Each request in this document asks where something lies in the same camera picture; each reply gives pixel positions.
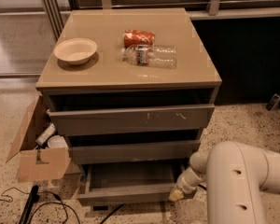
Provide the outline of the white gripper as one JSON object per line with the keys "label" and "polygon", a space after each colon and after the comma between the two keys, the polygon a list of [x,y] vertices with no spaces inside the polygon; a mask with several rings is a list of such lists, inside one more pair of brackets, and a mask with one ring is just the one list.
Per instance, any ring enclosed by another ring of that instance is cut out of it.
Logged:
{"label": "white gripper", "polygon": [[169,200],[172,202],[184,198],[184,194],[191,194],[197,189],[198,185],[204,182],[205,174],[202,174],[191,167],[187,168],[177,179],[176,185],[169,194]]}

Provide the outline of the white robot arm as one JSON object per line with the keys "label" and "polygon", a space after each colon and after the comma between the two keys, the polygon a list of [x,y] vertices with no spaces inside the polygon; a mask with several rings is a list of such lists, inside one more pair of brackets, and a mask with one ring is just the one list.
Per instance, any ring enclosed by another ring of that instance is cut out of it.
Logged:
{"label": "white robot arm", "polygon": [[222,142],[189,158],[169,200],[176,202],[204,182],[208,224],[267,224],[260,194],[280,195],[280,153]]}

